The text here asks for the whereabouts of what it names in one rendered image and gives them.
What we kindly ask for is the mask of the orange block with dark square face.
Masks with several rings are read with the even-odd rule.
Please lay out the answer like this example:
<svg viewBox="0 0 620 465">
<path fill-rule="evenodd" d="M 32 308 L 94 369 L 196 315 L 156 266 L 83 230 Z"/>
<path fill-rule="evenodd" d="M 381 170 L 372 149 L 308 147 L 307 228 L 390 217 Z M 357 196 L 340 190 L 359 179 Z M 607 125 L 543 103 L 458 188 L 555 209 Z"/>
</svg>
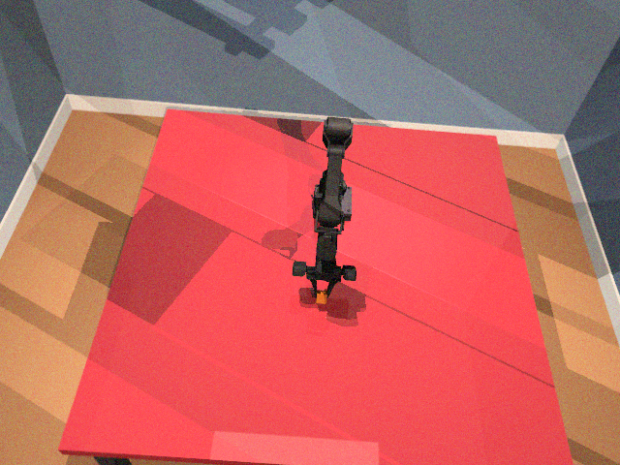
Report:
<svg viewBox="0 0 620 465">
<path fill-rule="evenodd" d="M 327 291 L 317 290 L 316 303 L 326 304 Z"/>
</svg>

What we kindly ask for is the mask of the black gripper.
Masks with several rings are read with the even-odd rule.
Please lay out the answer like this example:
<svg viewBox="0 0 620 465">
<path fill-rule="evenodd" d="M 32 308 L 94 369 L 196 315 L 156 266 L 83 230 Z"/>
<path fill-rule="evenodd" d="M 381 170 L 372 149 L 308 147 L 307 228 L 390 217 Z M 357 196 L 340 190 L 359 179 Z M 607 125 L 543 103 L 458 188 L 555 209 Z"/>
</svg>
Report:
<svg viewBox="0 0 620 465">
<path fill-rule="evenodd" d="M 292 276 L 303 277 L 306 272 L 306 279 L 310 280 L 314 289 L 315 297 L 317 297 L 317 279 L 316 276 L 316 265 L 319 257 L 316 253 L 316 261 L 315 266 L 306 265 L 306 262 L 298 262 L 294 261 L 293 263 L 293 274 Z M 334 285 L 337 282 L 341 282 L 341 277 L 346 281 L 355 281 L 357 279 L 357 270 L 354 265 L 343 265 L 340 270 L 339 278 L 332 278 L 331 282 L 328 283 L 327 287 L 327 298 L 329 297 Z"/>
</svg>

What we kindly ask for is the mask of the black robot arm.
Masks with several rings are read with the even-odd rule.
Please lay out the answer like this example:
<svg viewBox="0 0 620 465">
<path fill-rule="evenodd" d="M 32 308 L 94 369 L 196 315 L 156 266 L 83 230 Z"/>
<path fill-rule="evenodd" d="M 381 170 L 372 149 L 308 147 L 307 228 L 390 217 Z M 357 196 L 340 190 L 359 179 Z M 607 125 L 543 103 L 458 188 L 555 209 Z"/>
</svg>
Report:
<svg viewBox="0 0 620 465">
<path fill-rule="evenodd" d="M 315 233 L 318 233 L 316 253 L 317 280 L 331 282 L 339 278 L 341 266 L 336 264 L 337 236 L 342 234 L 345 215 L 341 211 L 341 196 L 347 191 L 344 173 L 341 171 L 345 150 L 351 145 L 354 123 L 350 118 L 328 117 L 324 121 L 323 143 L 327 149 L 327 170 L 320 178 L 319 194 L 322 193 L 320 209 L 317 209 Z M 318 222 L 320 226 L 317 228 Z M 338 229 L 340 225 L 340 231 Z M 337 227 L 337 228 L 334 228 Z"/>
</svg>

